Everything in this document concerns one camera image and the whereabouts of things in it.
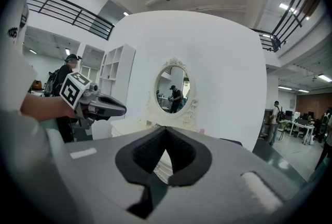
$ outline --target curved white wall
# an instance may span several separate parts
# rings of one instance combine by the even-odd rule
[[[232,21],[186,11],[125,17],[112,32],[109,51],[136,49],[126,118],[139,118],[152,80],[169,59],[181,60],[196,81],[199,129],[240,141],[252,151],[266,102],[265,58],[258,34]]]

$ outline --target mirror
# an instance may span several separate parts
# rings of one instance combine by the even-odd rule
[[[174,114],[188,101],[190,81],[188,74],[178,66],[167,67],[156,85],[157,102],[162,110]]]

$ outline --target white mirror frame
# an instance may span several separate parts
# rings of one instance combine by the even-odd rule
[[[157,97],[156,97],[156,88],[158,80],[161,74],[170,67],[180,67],[183,69],[190,81],[190,94],[185,106],[174,114],[165,112],[160,108]],[[156,123],[161,126],[172,126],[183,128],[191,131],[197,131],[196,125],[196,116],[195,116],[195,107],[198,100],[196,99],[196,86],[195,80],[188,70],[188,68],[177,58],[173,58],[170,61],[163,64],[157,76],[153,79],[153,84],[151,91],[149,92],[149,99],[146,104],[146,109],[144,112],[144,119],[152,123]]]

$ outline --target black fisheye border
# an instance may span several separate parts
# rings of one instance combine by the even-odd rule
[[[8,0],[0,0],[0,13],[2,13]],[[325,0],[330,12],[332,10],[332,0]],[[41,212],[34,208],[28,200],[21,194],[20,190],[14,185],[9,175],[7,174],[2,161],[0,162],[1,172],[1,194],[2,194],[2,210],[0,220],[2,222],[15,221],[38,221],[42,223],[52,223],[46,219]],[[329,203],[327,202],[332,195],[332,163],[329,164],[321,181],[311,191],[302,193],[302,200],[299,204],[296,201],[289,201],[294,203],[293,211],[288,212],[287,219],[282,219],[281,216],[275,216],[269,223],[295,223],[295,221],[306,221],[308,218],[314,217],[316,222],[328,221]]]

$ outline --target man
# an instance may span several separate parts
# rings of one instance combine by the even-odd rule
[[[276,117],[278,115],[278,112],[280,112],[279,102],[275,101],[273,112],[272,112],[272,115],[270,116],[270,119],[272,119],[271,120],[271,128],[270,128],[270,131],[269,131],[269,135],[267,136],[267,141],[270,143],[270,146],[273,146],[276,134],[278,132],[279,124],[276,121]]]
[[[79,59],[80,57],[77,57],[74,54],[70,54],[66,57],[64,60],[66,64],[60,67],[58,75],[54,80],[54,96],[60,96],[60,90],[66,79],[66,76],[72,73],[73,69],[77,67],[77,61]],[[67,116],[57,118],[58,129],[65,143],[72,142],[74,140],[70,122],[71,120]]]
[[[327,133],[328,134],[327,134],[326,142],[324,143],[324,148],[323,148],[321,157],[318,160],[315,170],[322,163],[322,161],[324,160],[326,155],[328,158],[332,158],[332,118],[330,118],[330,120],[327,124]]]
[[[178,108],[178,106],[180,105],[180,102],[181,102],[181,91],[178,90],[175,85],[172,85],[170,87],[170,90],[173,91],[172,96],[171,96],[173,98],[172,99],[173,103],[172,103],[172,107],[171,107],[171,110],[170,110],[170,114],[174,114],[174,113],[176,113],[177,108]]]

